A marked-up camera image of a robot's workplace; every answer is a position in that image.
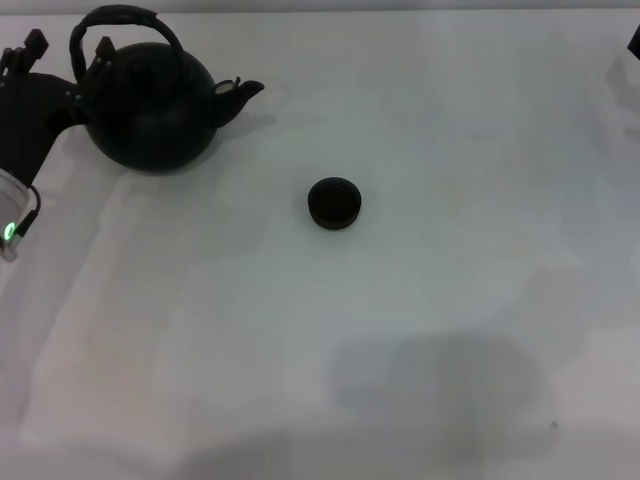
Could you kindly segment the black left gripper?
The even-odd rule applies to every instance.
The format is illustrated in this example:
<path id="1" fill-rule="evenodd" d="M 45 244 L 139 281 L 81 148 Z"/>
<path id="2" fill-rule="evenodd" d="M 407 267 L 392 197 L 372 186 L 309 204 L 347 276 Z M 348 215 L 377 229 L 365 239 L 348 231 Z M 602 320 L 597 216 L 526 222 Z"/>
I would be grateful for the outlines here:
<path id="1" fill-rule="evenodd" d="M 69 41 L 76 83 L 30 73 L 49 47 L 33 29 L 22 47 L 0 53 L 0 170 L 30 186 L 57 137 L 75 125 L 96 124 L 116 103 L 116 49 L 108 36 L 86 64 L 82 35 Z"/>

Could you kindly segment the black round teapot with handle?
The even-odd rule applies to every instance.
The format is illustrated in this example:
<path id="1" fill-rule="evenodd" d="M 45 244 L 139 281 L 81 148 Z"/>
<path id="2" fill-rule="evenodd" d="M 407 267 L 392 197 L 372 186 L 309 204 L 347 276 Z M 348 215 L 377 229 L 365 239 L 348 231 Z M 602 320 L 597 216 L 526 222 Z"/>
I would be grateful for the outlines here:
<path id="1" fill-rule="evenodd" d="M 120 165 L 144 172 L 180 169 L 199 157 L 264 85 L 240 78 L 214 81 L 156 13 L 141 7 L 98 7 L 71 36 L 84 38 L 91 27 L 124 25 L 153 29 L 164 40 L 114 46 L 116 103 L 86 129 Z"/>

